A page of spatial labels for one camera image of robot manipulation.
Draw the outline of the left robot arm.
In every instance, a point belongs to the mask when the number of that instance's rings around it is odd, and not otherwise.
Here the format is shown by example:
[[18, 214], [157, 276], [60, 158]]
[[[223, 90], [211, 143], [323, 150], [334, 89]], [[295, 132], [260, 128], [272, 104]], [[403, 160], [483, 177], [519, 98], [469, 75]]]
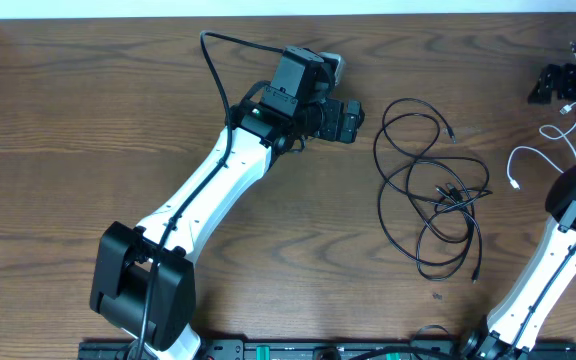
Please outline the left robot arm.
[[194, 268], [207, 240], [242, 194], [277, 158], [308, 138], [350, 144], [364, 120], [360, 102], [331, 98], [345, 62], [288, 46], [270, 81], [229, 107], [217, 143], [188, 180], [134, 227], [115, 222], [100, 238], [90, 307], [135, 340], [121, 356], [192, 359], [201, 339]]

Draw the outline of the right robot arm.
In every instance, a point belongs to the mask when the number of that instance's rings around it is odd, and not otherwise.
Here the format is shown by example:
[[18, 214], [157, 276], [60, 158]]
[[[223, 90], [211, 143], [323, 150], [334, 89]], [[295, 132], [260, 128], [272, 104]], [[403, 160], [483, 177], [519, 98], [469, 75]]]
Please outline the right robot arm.
[[550, 217], [510, 292], [460, 346], [463, 359], [527, 359], [550, 311], [576, 275], [576, 164], [553, 184]]

